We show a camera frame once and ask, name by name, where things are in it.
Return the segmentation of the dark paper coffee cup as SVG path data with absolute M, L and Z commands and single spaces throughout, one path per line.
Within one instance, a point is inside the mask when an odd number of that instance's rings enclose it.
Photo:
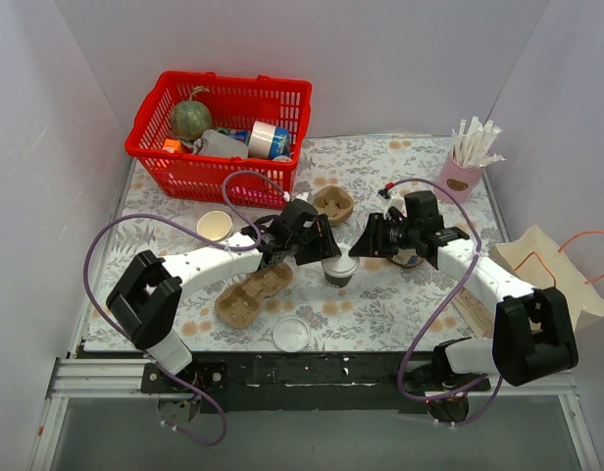
M 334 287 L 345 288 L 351 281 L 352 276 L 338 277 L 328 272 L 324 272 L 325 280 Z

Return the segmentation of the white plastic coffee lid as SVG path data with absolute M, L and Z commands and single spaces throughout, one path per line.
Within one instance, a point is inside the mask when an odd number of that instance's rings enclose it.
M 302 319 L 289 316 L 274 325 L 273 340 L 276 347 L 287 353 L 303 350 L 311 339 L 311 329 Z

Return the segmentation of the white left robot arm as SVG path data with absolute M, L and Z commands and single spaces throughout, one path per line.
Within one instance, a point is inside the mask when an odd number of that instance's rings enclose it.
M 153 358 L 178 393 L 197 379 L 189 348 L 174 329 L 178 306 L 194 292 L 235 276 L 275 266 L 287 256 L 297 265 L 341 254 L 327 216 L 295 198 L 268 225 L 252 223 L 221 242 L 158 257 L 137 254 L 111 290 L 106 306 L 129 341 Z

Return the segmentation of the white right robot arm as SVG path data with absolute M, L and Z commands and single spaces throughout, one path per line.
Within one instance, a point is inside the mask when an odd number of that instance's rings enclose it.
M 413 249 L 433 268 L 463 281 L 493 319 L 491 338 L 452 340 L 434 349 L 431 375 L 440 388 L 454 390 L 469 374 L 499 375 L 521 386 L 578 365 L 565 295 L 554 287 L 536 288 L 478 255 L 474 237 L 445 227 L 431 191 L 408 194 L 405 206 L 404 212 L 390 207 L 370 214 L 350 256 L 389 258 Z

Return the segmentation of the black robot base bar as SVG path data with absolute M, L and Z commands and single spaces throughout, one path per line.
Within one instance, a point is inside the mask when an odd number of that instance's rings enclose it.
M 425 413 L 397 387 L 402 352 L 199 352 L 179 377 L 226 412 L 389 410 Z

